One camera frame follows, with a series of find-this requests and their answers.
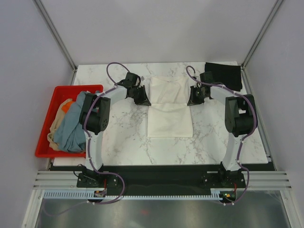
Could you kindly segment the white t-shirt red print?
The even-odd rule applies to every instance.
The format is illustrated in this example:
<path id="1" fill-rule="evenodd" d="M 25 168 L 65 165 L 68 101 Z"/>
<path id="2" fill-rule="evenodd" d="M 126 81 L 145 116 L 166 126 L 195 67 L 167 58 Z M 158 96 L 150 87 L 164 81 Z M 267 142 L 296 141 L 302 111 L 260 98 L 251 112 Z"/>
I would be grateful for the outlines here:
<path id="1" fill-rule="evenodd" d="M 147 136 L 150 138 L 191 138 L 193 136 L 188 79 L 152 77 L 147 114 Z"/>

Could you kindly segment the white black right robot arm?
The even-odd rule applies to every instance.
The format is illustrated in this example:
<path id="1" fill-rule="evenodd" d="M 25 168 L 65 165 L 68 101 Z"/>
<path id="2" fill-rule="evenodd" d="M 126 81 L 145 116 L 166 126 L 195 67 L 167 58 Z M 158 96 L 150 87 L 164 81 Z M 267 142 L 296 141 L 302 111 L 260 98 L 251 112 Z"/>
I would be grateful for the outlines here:
<path id="1" fill-rule="evenodd" d="M 200 105 L 205 99 L 217 100 L 225 106 L 225 128 L 228 131 L 228 145 L 221 164 L 226 171 L 218 174 L 218 183 L 223 187 L 235 181 L 232 171 L 242 169 L 241 150 L 246 138 L 257 128 L 257 114 L 254 97 L 242 95 L 219 83 L 201 82 L 187 73 L 196 85 L 190 87 L 187 105 Z"/>

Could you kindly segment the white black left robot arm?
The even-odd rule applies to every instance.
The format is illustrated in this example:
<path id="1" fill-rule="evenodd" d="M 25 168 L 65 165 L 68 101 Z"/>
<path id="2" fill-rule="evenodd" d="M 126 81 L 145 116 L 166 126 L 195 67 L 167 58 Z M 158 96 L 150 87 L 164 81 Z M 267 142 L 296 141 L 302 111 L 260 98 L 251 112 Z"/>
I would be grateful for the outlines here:
<path id="1" fill-rule="evenodd" d="M 111 106 L 126 98 L 133 99 L 136 105 L 151 106 L 141 81 L 142 78 L 137 74 L 128 72 L 125 79 L 109 90 L 85 95 L 79 123 L 86 136 L 85 167 L 92 171 L 87 180 L 94 187 L 99 187 L 104 182 L 104 175 L 98 170 L 103 166 L 101 147 L 104 131 L 109 124 Z"/>

